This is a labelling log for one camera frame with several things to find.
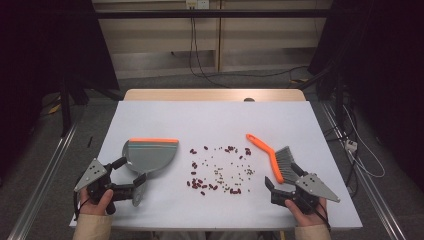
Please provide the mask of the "person's right hand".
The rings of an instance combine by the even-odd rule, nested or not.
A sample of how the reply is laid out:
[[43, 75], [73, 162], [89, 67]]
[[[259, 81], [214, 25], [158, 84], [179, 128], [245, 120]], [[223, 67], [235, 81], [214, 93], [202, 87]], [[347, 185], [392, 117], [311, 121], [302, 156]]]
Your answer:
[[328, 221], [327, 202], [324, 198], [319, 199], [316, 212], [309, 215], [303, 214], [297, 205], [289, 199], [285, 201], [285, 205], [296, 219], [299, 227], [322, 225]]

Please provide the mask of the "aluminium floor rail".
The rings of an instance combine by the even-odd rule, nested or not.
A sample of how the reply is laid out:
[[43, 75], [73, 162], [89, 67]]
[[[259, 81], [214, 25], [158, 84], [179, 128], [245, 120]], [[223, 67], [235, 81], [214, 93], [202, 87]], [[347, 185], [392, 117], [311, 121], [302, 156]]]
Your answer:
[[355, 157], [349, 150], [346, 150], [343, 141], [340, 141], [340, 144], [342, 150], [347, 154], [347, 158], [356, 173], [358, 181], [361, 183], [382, 225], [388, 233], [389, 239], [406, 240], [406, 236], [395, 215], [374, 183], [375, 177], [365, 171], [360, 157]]
[[50, 158], [41, 179], [34, 187], [34, 191], [32, 192], [30, 199], [27, 201], [7, 240], [26, 239], [53, 182], [53, 177], [55, 176], [66, 151], [72, 142], [77, 126], [77, 123], [73, 123], [65, 134], [60, 137], [58, 145]]

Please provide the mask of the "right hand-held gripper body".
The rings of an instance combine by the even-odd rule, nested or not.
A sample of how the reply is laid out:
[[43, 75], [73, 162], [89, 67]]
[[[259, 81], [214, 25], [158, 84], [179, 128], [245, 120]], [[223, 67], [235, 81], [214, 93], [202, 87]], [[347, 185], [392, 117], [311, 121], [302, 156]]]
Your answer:
[[287, 199], [293, 201], [303, 214], [312, 214], [324, 198], [336, 203], [340, 198], [314, 173], [299, 177], [295, 182], [294, 191], [282, 191], [282, 197], [272, 197], [271, 203], [285, 207]]

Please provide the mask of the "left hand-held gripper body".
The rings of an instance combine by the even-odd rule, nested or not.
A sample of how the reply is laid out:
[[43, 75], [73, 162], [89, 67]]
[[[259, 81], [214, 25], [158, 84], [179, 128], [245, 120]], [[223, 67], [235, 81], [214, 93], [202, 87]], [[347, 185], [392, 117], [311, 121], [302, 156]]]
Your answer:
[[88, 165], [85, 172], [78, 178], [74, 187], [74, 192], [78, 193], [86, 188], [91, 200], [98, 203], [103, 194], [111, 189], [114, 192], [111, 202], [106, 208], [106, 213], [112, 215], [116, 212], [115, 201], [133, 200], [135, 188], [132, 184], [117, 185], [111, 181], [111, 173], [113, 170], [107, 170], [103, 165], [94, 158]]

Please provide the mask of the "white wall socket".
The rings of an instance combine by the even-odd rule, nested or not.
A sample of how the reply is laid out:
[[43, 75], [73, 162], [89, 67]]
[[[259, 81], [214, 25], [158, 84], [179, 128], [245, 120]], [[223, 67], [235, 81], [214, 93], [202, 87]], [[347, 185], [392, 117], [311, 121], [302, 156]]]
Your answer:
[[209, 10], [209, 0], [186, 0], [186, 8], [189, 10]]

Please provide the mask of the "grey dustpan with orange lip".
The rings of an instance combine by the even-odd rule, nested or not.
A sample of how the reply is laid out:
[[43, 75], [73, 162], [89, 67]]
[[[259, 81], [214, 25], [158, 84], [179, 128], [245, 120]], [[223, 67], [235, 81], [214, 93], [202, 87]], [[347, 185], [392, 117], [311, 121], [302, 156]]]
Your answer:
[[[126, 167], [139, 174], [150, 173], [166, 167], [174, 158], [178, 139], [130, 138], [123, 146], [122, 156], [127, 158]], [[146, 185], [135, 189], [132, 204], [137, 207], [143, 198]]]

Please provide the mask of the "black metal stand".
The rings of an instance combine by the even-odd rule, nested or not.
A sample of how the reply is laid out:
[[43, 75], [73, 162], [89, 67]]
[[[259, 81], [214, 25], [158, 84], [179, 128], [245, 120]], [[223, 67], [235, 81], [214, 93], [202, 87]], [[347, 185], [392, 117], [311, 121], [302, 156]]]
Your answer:
[[60, 102], [62, 109], [62, 137], [65, 137], [72, 126], [70, 100], [76, 105], [86, 105], [89, 97], [84, 90], [83, 82], [78, 78], [64, 77], [60, 82]]
[[335, 120], [338, 125], [343, 123], [343, 82], [336, 63], [330, 63], [318, 74], [300, 84], [298, 89], [304, 91], [315, 85], [320, 100], [329, 100], [334, 97]]

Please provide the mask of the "orange brush with grey bristles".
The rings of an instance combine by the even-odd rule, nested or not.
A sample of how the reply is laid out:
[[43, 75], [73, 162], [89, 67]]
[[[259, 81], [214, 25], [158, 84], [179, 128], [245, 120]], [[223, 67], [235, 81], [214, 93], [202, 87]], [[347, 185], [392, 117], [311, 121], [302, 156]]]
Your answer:
[[298, 175], [291, 167], [294, 163], [294, 158], [289, 146], [274, 150], [253, 134], [247, 134], [246, 138], [268, 155], [272, 172], [278, 183], [295, 184]]

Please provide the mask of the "white table cover sheet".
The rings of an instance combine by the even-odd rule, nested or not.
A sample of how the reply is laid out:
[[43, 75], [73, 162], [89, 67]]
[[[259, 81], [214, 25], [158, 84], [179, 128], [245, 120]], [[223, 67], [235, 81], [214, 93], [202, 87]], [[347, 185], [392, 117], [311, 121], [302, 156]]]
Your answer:
[[[119, 103], [98, 158], [109, 163], [122, 154], [132, 137], [176, 138], [174, 159], [149, 175], [142, 202], [117, 203], [113, 227], [125, 230], [283, 230], [295, 220], [270, 201], [265, 177], [273, 172], [267, 154], [246, 138], [253, 134], [279, 150], [289, 146], [296, 163], [318, 177], [340, 198], [327, 206], [335, 230], [359, 228], [362, 222], [323, 137], [311, 104], [300, 102], [171, 102]], [[198, 190], [190, 179], [189, 151], [207, 145], [249, 147], [256, 170], [241, 195]]]

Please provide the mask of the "person's left hand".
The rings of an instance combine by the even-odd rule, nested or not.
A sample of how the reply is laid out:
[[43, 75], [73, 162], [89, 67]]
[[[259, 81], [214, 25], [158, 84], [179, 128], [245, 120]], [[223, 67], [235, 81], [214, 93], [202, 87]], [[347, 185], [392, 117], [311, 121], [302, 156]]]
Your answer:
[[80, 192], [80, 213], [86, 215], [97, 215], [104, 216], [106, 214], [106, 208], [111, 202], [113, 197], [113, 191], [108, 189], [98, 203], [93, 203], [86, 188], [83, 188]]

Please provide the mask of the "scatter of red and green beans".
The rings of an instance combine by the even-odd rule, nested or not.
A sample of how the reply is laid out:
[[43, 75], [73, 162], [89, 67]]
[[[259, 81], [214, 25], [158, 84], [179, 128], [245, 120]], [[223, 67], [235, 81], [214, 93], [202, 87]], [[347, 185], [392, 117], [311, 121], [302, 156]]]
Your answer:
[[252, 149], [232, 145], [212, 147], [204, 145], [189, 151], [191, 157], [190, 179], [186, 185], [198, 190], [202, 196], [207, 191], [241, 195], [250, 192], [249, 183], [256, 173], [252, 165]]

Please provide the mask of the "black horizontal metal bar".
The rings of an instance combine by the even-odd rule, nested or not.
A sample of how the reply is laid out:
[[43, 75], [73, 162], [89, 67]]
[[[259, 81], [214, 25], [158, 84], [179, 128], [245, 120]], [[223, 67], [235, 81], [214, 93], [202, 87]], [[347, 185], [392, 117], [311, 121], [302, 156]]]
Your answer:
[[294, 10], [150, 10], [150, 11], [98, 11], [99, 19], [144, 18], [325, 18], [332, 14], [327, 9]]

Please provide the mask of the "black curtain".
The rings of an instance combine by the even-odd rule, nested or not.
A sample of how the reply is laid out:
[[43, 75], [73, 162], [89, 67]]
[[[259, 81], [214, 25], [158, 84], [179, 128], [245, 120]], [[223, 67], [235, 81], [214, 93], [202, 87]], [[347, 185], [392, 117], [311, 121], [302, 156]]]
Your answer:
[[322, 71], [352, 34], [340, 70], [400, 168], [424, 191], [424, 0], [333, 0], [309, 65]]
[[0, 186], [50, 93], [84, 104], [119, 84], [94, 0], [0, 0]]

